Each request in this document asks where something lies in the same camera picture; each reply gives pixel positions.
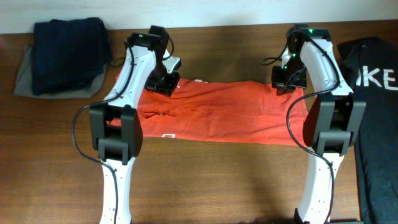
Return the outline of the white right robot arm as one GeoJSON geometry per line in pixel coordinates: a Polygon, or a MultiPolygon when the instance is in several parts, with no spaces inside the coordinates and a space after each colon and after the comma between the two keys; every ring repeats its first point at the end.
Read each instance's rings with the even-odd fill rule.
{"type": "Polygon", "coordinates": [[[329,223],[335,197],[335,179],[359,133],[366,102],[353,98],[333,55],[327,29],[295,24],[286,33],[286,44],[277,57],[281,65],[272,68],[272,87],[278,95],[306,88],[312,81],[314,92],[299,97],[289,106],[313,97],[305,118],[303,140],[292,140],[308,153],[308,171],[303,197],[295,209],[295,223],[329,223]]]}

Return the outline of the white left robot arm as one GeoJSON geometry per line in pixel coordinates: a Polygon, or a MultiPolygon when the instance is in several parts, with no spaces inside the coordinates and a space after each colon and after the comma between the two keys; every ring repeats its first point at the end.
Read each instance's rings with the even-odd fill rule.
{"type": "Polygon", "coordinates": [[[116,83],[103,102],[90,107],[92,145],[104,178],[101,223],[132,222],[131,174],[143,142],[137,107],[145,90],[170,96],[177,88],[181,59],[167,50],[171,43],[164,27],[132,33],[116,83]]]}

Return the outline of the red printed t-shirt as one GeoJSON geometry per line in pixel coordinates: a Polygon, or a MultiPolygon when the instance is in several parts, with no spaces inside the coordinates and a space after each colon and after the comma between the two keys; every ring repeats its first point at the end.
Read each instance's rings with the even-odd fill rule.
{"type": "Polygon", "coordinates": [[[142,92],[138,115],[145,137],[294,145],[308,115],[303,90],[277,96],[270,84],[180,79],[171,96],[142,92]]]}

